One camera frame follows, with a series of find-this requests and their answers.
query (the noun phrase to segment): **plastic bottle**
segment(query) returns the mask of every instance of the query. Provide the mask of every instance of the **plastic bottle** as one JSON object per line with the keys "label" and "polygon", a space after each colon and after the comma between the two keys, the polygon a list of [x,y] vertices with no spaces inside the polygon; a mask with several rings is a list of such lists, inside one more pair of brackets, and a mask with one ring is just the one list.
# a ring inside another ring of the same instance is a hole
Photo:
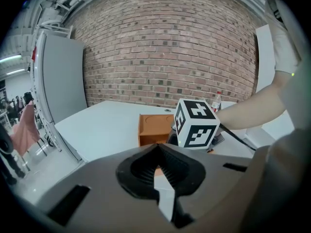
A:
{"label": "plastic bottle", "polygon": [[212,110],[214,111],[214,112],[217,112],[218,110],[219,110],[219,107],[220,107],[220,104],[221,104],[221,102],[222,102],[222,100],[221,100],[221,92],[220,91],[218,91],[217,92],[217,94],[216,94],[216,96],[215,96],[215,98],[214,98],[214,100],[213,100],[213,103],[212,103]]}

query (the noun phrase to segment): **white wall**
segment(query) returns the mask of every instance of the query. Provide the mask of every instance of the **white wall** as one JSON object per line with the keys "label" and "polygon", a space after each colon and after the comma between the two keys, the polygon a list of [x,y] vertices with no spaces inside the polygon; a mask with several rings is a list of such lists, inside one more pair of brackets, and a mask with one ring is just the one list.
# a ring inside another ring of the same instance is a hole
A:
{"label": "white wall", "polygon": [[272,83],[274,77],[274,49],[269,25],[256,29],[259,47],[259,73],[256,93]]}
{"label": "white wall", "polygon": [[24,97],[25,92],[30,92],[32,87],[30,73],[16,75],[5,80],[6,96],[8,100],[16,96]]}

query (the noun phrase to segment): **brick wall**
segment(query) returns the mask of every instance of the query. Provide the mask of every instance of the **brick wall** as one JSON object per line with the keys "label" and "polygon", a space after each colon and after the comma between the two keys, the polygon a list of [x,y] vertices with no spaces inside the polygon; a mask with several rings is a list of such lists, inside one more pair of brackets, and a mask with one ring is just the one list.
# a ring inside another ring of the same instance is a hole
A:
{"label": "brick wall", "polygon": [[261,24],[236,0],[94,0],[67,25],[85,43],[88,106],[252,94]]}

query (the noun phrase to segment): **bottle label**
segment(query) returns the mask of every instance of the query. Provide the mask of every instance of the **bottle label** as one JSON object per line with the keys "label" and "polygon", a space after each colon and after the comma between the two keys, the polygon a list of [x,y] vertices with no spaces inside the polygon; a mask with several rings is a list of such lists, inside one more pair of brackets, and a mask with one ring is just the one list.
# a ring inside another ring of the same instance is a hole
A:
{"label": "bottle label", "polygon": [[217,102],[213,102],[212,103],[212,110],[213,112],[217,112],[219,110],[219,106],[220,106],[220,103],[217,103]]}

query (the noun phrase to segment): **white sleeve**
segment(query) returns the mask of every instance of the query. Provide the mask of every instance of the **white sleeve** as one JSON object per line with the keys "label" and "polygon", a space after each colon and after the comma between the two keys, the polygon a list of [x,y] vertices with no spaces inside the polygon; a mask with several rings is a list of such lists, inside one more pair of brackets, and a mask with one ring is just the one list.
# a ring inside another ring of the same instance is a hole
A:
{"label": "white sleeve", "polygon": [[285,25],[274,16],[268,0],[265,5],[265,16],[269,24],[273,42],[276,60],[275,70],[294,73],[300,62],[299,54]]}

